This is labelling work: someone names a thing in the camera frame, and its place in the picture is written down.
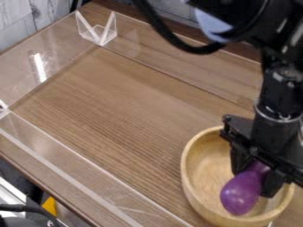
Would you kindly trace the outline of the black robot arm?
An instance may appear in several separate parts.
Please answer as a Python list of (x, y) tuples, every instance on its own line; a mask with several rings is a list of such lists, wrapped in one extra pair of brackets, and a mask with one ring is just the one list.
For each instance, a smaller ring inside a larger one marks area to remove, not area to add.
[(262, 56), (263, 84), (254, 104), (255, 118), (227, 114), (221, 136), (231, 145), (238, 175), (254, 161), (269, 173), (261, 195), (274, 197), (285, 184), (303, 187), (303, 0), (182, 0), (195, 9), (203, 46), (185, 42), (165, 24), (147, 0), (133, 0), (162, 38), (198, 55), (230, 43), (249, 43)]

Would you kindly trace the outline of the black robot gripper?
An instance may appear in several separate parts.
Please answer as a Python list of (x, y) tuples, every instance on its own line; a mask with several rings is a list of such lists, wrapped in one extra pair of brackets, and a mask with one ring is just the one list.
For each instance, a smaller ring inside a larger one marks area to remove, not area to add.
[(262, 196), (274, 198), (283, 184), (303, 187), (303, 110), (283, 111), (262, 102), (255, 104), (255, 117), (223, 116), (222, 138), (231, 145), (234, 175), (261, 161), (269, 166), (262, 183)]

